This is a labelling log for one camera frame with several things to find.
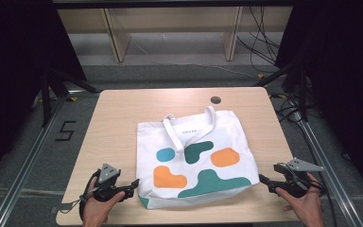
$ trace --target blue shape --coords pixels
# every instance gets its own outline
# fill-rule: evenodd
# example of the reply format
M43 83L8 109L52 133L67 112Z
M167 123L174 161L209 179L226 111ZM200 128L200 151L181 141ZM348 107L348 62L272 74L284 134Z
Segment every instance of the blue shape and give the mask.
M205 169L199 173L199 182L197 185L194 188L179 193L178 198L192 197L249 185L251 185L251 181L247 178L240 177L222 180L214 170Z
M176 152L172 148L163 148L158 150L157 152L157 159L161 163L169 162L170 160L174 159L176 156Z

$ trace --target human hand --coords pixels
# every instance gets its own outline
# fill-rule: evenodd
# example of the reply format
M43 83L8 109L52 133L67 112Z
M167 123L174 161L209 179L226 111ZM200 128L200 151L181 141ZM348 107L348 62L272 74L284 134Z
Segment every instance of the human hand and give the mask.
M88 190L94 188L96 178L94 178L89 186ZM122 200L125 196L125 192L121 191L114 195L108 201L97 201L93 197L93 193L87 195L87 202L85 203L83 212L83 226L84 227L98 227L108 222L108 214L115 204Z
M309 179L317 182L317 179L310 173L307 173ZM295 198L288 194L287 191L280 187L276 188L279 196L288 202L288 205L283 209L285 211L293 210L300 221L307 227L323 226L322 212L320 208L320 191L311 186L307 193L301 198Z

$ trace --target circular hole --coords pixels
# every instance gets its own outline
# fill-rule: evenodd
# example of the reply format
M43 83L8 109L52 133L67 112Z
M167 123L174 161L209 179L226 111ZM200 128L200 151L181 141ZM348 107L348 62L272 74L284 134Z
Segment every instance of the circular hole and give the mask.
M220 99L220 97L218 97L218 96L211 97L211 102L214 104L219 104L221 101L222 101L222 99Z

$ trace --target bag handle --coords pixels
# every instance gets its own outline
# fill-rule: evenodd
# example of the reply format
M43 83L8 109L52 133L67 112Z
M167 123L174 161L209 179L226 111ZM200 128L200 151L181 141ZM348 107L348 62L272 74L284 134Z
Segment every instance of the bag handle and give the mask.
M164 128L166 129L167 134L169 135L170 139L175 145L177 152L184 152L184 148L195 143L200 138L204 137L206 134L208 134L214 129L216 123L216 113L214 107L212 106L206 107L204 110L204 115L206 116L207 119L210 120L210 124L205 128L203 128L202 130L198 131L193 137L191 137L187 142L185 142L185 144L182 143L176 132L173 130L172 125L170 124L170 120L176 119L176 117L173 114L169 114L164 118L163 121Z

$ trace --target tote bag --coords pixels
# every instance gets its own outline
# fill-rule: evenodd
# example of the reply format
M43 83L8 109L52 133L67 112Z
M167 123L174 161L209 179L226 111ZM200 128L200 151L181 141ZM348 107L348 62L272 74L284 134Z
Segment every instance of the tote bag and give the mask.
M139 123L136 175L146 209L219 201L259 182L237 116L212 106L201 114Z

